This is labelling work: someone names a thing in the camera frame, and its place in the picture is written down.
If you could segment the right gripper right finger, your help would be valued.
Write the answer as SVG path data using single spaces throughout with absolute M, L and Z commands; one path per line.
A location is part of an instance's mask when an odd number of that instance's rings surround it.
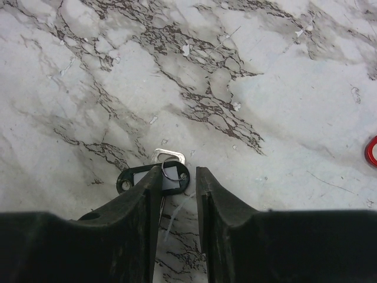
M 373 210 L 259 211 L 196 169 L 209 282 L 375 282 Z

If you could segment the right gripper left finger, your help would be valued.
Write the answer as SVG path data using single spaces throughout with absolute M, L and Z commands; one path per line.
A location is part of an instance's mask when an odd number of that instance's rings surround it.
M 2 282 L 151 282 L 162 173 L 78 220 L 48 212 L 1 214 Z

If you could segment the black key tag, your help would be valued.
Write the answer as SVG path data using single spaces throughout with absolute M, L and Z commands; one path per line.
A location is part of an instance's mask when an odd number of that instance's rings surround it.
M 166 197 L 184 193 L 190 184 L 190 173 L 186 167 L 184 154 L 166 149 L 155 149 L 150 164 L 125 169 L 120 173 L 116 182 L 116 190 L 119 194 L 126 192 L 136 185 L 154 166 L 160 168 L 163 176 L 163 197 L 159 218 L 159 222 L 161 222 Z

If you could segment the red key tag with key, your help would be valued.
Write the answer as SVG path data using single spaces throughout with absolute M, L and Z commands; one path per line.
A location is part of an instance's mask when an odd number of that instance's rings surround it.
M 369 163 L 369 165 L 371 165 L 373 167 L 377 167 L 377 160 L 376 160 L 376 157 L 373 153 L 373 150 L 376 147 L 376 143 L 377 143 L 377 136 L 374 136 L 367 143 L 367 145 L 365 147 L 365 151 L 364 151 L 365 160 Z

